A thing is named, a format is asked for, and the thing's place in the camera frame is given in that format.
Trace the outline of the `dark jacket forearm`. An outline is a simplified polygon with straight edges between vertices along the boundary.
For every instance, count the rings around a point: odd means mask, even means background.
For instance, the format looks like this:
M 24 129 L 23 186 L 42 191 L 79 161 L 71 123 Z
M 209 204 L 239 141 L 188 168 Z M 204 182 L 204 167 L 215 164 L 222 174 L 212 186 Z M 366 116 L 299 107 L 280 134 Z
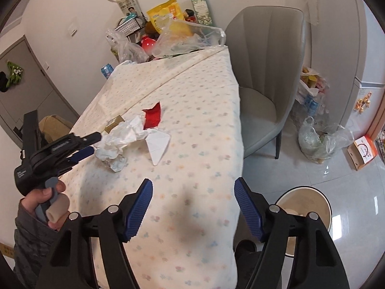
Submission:
M 14 231 L 14 273 L 26 288 L 35 288 L 40 270 L 58 233 L 19 203 Z

